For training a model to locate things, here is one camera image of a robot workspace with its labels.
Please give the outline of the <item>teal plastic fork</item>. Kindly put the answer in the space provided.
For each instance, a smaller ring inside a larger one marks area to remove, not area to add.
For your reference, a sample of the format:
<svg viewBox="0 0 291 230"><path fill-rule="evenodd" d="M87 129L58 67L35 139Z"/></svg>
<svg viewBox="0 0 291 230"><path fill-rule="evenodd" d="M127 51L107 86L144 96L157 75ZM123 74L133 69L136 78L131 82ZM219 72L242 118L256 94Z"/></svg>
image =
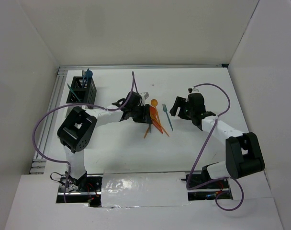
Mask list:
<svg viewBox="0 0 291 230"><path fill-rule="evenodd" d="M169 123L169 125L170 125L171 130L174 131L174 129L173 129L173 125L172 125L172 122L171 122L171 120L170 120L170 118L169 118L169 115L168 115L168 109L167 109L167 106L166 106L165 103L162 104L162 109L163 109L163 112L165 113L165 115L166 115L166 117L167 117L167 119L168 119L168 123Z"/></svg>

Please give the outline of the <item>blue plastic spoon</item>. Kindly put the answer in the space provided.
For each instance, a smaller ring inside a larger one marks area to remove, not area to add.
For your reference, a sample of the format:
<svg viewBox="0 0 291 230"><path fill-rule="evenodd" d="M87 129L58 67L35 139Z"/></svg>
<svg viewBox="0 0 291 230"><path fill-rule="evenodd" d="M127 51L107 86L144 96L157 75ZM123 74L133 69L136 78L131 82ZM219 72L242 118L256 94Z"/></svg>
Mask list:
<svg viewBox="0 0 291 230"><path fill-rule="evenodd" d="M86 83L88 82L89 79L91 79L93 76L93 72L90 69L86 70Z"/></svg>

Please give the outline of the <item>blue plastic fork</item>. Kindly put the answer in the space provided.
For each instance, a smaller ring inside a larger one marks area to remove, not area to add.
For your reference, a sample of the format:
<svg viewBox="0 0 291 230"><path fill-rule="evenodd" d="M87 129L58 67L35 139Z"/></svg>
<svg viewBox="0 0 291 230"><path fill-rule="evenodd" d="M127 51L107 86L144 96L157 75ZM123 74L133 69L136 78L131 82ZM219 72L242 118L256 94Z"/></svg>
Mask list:
<svg viewBox="0 0 291 230"><path fill-rule="evenodd" d="M85 87L85 83L86 83L86 71L83 70L82 71L82 88Z"/></svg>

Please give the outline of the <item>teal plastic knife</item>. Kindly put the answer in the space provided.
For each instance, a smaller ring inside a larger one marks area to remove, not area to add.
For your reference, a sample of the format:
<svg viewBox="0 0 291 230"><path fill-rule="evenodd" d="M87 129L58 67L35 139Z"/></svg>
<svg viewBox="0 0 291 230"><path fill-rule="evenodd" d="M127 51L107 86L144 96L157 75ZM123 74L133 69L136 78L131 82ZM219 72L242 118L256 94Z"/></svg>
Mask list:
<svg viewBox="0 0 291 230"><path fill-rule="evenodd" d="M81 100L78 98L78 96L75 94L75 92L73 91L73 89L70 87L70 85L67 83L67 87L69 88L69 91L74 95L74 97L76 98L76 100L78 102L81 102Z"/></svg>

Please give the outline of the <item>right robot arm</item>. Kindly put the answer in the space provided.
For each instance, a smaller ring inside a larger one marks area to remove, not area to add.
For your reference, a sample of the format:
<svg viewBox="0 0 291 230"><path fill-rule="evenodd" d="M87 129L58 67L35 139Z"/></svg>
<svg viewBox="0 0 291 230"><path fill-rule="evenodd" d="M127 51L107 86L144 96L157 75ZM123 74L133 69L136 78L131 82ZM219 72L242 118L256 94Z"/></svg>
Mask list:
<svg viewBox="0 0 291 230"><path fill-rule="evenodd" d="M207 111L201 93L190 93L187 98L176 97L171 116L190 120L199 130L207 132L225 146L225 160L203 166L201 183L196 187L213 187L219 180L239 179L265 169L265 162L255 133L244 133Z"/></svg>

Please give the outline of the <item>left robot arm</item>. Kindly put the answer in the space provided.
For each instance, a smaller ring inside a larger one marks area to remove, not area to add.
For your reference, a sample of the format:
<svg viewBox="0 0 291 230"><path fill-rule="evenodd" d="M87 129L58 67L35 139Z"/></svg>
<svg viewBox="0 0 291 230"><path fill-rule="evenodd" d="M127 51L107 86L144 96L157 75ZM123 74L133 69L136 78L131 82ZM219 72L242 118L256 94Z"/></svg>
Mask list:
<svg viewBox="0 0 291 230"><path fill-rule="evenodd" d="M132 92L126 98L112 103L107 109L87 110L74 107L57 131L63 145L69 166L66 170L69 185L82 191L87 185L87 171L84 164L84 149L90 143L96 127L118 123L132 118L136 123L151 124L150 105L146 104L148 92Z"/></svg>

